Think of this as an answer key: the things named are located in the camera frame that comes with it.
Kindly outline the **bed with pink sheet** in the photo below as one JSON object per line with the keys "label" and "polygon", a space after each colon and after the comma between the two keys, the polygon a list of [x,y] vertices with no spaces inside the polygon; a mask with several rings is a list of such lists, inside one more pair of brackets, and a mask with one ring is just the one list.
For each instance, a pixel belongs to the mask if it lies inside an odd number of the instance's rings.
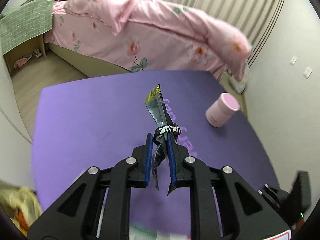
{"label": "bed with pink sheet", "polygon": [[219,77],[226,64],[206,43],[146,24],[127,22],[118,35],[101,20],[75,16],[53,5],[53,27],[45,41],[118,65],[130,72],[200,70]]}

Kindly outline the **green checkered cloth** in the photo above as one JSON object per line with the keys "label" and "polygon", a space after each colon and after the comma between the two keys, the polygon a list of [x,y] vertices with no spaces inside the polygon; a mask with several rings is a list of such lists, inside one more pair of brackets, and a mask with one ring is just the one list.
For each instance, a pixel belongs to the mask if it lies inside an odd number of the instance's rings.
{"label": "green checkered cloth", "polygon": [[27,0],[1,18],[1,55],[52,29],[55,0]]}

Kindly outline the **yellow trash bag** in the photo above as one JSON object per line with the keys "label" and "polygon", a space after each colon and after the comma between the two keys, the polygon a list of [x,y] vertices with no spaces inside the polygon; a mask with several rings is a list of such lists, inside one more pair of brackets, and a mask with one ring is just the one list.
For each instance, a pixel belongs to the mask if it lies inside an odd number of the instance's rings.
{"label": "yellow trash bag", "polygon": [[23,236],[43,214],[41,204],[30,188],[17,187],[1,181],[1,207]]}

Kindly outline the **pink cylindrical jar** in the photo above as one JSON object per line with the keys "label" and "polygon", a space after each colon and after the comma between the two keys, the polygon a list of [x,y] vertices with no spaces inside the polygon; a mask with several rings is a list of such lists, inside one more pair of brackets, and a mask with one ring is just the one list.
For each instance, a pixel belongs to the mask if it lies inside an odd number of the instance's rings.
{"label": "pink cylindrical jar", "polygon": [[220,94],[219,98],[206,110],[207,121],[214,127],[222,127],[240,110],[237,99],[229,93]]}

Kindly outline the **white wall socket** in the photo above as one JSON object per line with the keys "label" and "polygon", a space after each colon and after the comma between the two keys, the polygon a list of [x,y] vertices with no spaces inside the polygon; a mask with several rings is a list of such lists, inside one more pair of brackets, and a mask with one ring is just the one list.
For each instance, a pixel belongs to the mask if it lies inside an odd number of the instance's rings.
{"label": "white wall socket", "polygon": [[303,72],[303,76],[305,79],[308,79],[310,77],[310,75],[312,74],[312,68],[310,67],[306,67],[306,69]]}

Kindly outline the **white wall switch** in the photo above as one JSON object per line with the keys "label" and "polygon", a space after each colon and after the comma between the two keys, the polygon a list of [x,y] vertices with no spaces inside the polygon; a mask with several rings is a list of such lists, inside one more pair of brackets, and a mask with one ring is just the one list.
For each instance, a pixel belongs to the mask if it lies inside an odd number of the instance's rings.
{"label": "white wall switch", "polygon": [[290,60],[290,65],[291,65],[291,66],[294,66],[295,63],[296,63],[296,61],[297,61],[297,57],[296,57],[296,56],[293,56],[293,57],[291,58],[291,60]]}

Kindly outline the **pink slippers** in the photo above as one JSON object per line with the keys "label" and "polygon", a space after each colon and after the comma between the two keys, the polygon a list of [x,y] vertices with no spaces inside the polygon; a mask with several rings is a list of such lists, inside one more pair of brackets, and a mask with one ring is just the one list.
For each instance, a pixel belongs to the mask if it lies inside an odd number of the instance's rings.
{"label": "pink slippers", "polygon": [[39,49],[35,49],[30,55],[22,56],[14,63],[14,68],[18,69],[25,65],[32,57],[39,58],[43,55],[43,53]]}

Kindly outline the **silver yellow wrapper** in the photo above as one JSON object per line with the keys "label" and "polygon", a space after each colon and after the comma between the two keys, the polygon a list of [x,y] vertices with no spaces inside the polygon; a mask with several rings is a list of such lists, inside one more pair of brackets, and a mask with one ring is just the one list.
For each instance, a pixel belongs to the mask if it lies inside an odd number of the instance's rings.
{"label": "silver yellow wrapper", "polygon": [[160,85],[157,85],[149,92],[145,99],[145,105],[157,125],[152,139],[156,145],[156,150],[151,157],[152,176],[156,188],[159,188],[157,168],[163,160],[166,160],[169,165],[171,179],[168,194],[171,194],[175,191],[177,183],[177,162],[174,154],[174,143],[182,132],[167,112]]}

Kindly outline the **wooden bedside shelf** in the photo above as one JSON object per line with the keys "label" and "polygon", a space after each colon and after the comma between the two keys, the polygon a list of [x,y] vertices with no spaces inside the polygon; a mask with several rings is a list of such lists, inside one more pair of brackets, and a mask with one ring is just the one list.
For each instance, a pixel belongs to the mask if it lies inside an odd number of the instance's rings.
{"label": "wooden bedside shelf", "polygon": [[31,38],[22,44],[16,46],[9,52],[4,54],[4,61],[7,65],[9,73],[15,70],[14,63],[24,56],[31,55],[34,50],[39,50],[43,56],[46,56],[46,48],[44,45],[44,35]]}

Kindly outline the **purple mat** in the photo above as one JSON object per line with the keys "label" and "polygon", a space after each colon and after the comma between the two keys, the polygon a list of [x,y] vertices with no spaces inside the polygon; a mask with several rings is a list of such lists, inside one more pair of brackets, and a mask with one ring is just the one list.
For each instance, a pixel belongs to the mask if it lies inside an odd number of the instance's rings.
{"label": "purple mat", "polygon": [[240,112],[221,128],[205,112],[223,89],[208,73],[150,71],[63,83],[42,90],[33,135],[32,169],[44,209],[91,166],[108,168],[143,144],[156,124],[144,100],[160,85],[181,145],[208,166],[231,166],[254,189],[277,185],[273,167]]}

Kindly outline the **pink floral duvet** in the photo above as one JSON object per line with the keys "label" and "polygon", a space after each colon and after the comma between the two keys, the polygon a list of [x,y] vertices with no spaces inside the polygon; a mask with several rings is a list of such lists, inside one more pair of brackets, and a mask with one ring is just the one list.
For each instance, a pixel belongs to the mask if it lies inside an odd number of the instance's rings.
{"label": "pink floral duvet", "polygon": [[206,12],[163,0],[67,0],[64,10],[101,20],[118,35],[127,22],[146,24],[206,43],[237,81],[245,75],[252,47],[229,23]]}

